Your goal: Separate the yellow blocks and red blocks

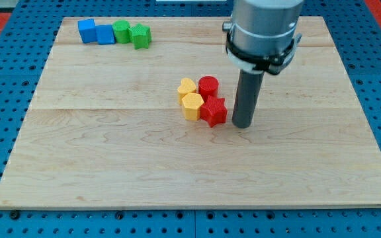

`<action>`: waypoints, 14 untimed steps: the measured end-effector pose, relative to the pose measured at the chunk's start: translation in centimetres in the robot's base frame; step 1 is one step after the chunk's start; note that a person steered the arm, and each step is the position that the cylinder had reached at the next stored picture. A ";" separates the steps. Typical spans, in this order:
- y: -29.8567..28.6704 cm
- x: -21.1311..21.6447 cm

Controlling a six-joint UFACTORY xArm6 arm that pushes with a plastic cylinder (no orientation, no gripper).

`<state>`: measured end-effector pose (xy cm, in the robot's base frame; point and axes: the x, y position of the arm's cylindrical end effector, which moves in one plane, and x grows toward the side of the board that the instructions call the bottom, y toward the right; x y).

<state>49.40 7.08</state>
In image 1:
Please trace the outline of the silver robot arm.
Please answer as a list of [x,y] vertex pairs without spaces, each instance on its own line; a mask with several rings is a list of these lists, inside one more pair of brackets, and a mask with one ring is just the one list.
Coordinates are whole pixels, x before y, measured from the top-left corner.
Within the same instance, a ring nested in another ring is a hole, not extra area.
[[277,55],[290,45],[303,5],[303,0],[235,0],[222,30],[246,54]]

